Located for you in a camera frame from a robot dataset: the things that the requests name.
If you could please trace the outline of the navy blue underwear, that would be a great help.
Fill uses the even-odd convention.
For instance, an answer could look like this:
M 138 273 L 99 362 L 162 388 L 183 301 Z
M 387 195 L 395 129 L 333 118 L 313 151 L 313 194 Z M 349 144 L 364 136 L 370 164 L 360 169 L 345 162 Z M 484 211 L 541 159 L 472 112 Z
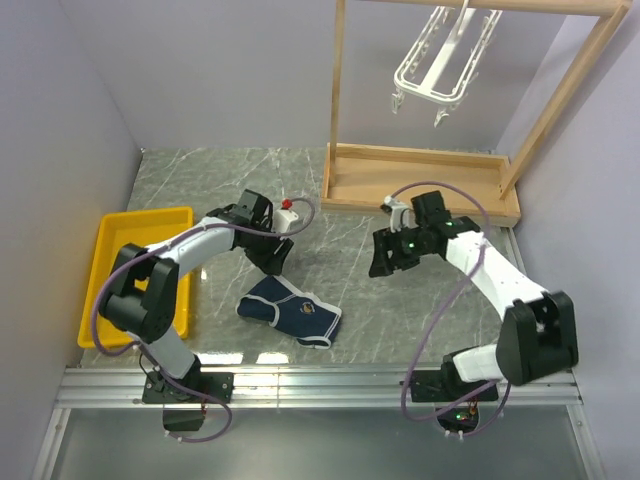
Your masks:
M 283 276 L 266 276 L 236 305 L 243 318 L 270 326 L 306 348 L 330 349 L 340 330 L 342 310 L 303 292 Z

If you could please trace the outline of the white clip hanger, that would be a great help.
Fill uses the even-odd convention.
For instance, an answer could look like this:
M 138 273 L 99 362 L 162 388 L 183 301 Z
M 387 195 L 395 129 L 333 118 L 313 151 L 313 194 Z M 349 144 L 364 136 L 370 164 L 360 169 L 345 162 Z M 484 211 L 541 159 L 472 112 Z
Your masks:
M 437 106 L 434 126 L 439 127 L 459 107 L 467 96 L 469 86 L 478 75 L 479 64 L 493 40 L 496 26 L 501 20 L 503 12 L 491 10 L 483 17 L 479 37 L 471 48 L 458 79 L 451 89 L 439 90 L 437 84 L 449 66 L 475 14 L 476 10 L 470 6 L 468 1 L 465 1 L 459 8 L 440 5 L 433 10 L 420 34 L 394 72 L 395 91 L 391 94 L 391 111 L 394 114 L 399 112 L 406 96 L 418 97 Z M 417 71 L 442 31 L 447 32 L 446 38 L 422 78 L 417 79 Z

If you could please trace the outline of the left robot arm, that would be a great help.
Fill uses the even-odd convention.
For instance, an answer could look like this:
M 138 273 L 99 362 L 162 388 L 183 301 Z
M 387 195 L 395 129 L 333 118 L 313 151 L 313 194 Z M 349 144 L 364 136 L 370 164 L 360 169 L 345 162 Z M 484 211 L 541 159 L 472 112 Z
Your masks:
M 173 326 L 183 277 L 216 255 L 241 249 L 267 275 L 282 272 L 299 223 L 290 199 L 276 207 L 244 191 L 239 200 L 208 212 L 197 224 L 164 241 L 124 245 L 96 296 L 91 318 L 126 333 L 158 369 L 166 390 L 189 402 L 205 390 L 201 362 Z

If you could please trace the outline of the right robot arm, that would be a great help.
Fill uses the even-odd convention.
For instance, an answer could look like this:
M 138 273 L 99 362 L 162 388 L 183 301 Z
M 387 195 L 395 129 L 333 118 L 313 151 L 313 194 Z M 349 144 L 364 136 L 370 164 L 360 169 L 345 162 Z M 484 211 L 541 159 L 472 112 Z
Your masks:
M 406 271 L 418 266 L 422 257 L 438 255 L 466 275 L 500 316 L 495 343 L 444 357 L 440 384 L 448 397 L 463 399 L 482 381 L 522 386 L 577 365 L 570 297 L 530 280 L 473 220 L 453 217 L 440 192 L 421 194 L 409 204 L 388 195 L 381 208 L 390 224 L 373 234 L 370 277 Z

